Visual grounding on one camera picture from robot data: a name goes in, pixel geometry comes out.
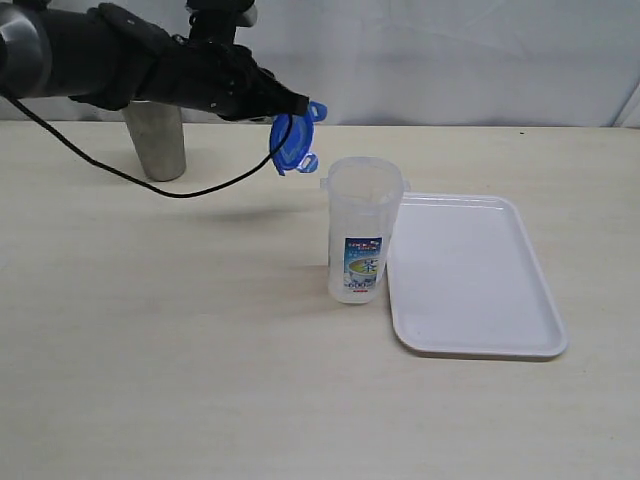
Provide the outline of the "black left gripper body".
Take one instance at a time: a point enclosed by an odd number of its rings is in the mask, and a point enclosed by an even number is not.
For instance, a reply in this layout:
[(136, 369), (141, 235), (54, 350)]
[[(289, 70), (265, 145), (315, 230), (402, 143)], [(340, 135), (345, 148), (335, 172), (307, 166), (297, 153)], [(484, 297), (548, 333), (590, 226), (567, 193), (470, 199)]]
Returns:
[(275, 115), (272, 76), (236, 30), (257, 20), (253, 1), (188, 1), (189, 35), (173, 35), (136, 92), (138, 100), (213, 113), (225, 121)]

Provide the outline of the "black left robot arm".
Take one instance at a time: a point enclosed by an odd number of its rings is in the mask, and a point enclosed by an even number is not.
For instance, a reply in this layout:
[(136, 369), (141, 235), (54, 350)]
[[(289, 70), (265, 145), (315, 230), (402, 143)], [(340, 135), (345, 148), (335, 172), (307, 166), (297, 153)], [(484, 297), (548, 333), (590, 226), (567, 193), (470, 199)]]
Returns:
[(225, 121), (302, 116), (310, 100), (236, 43), (256, 22), (252, 1), (189, 1), (188, 36), (171, 35), (114, 3), (85, 12), (46, 1), (1, 5), (1, 94), (68, 97), (108, 111), (155, 102)]

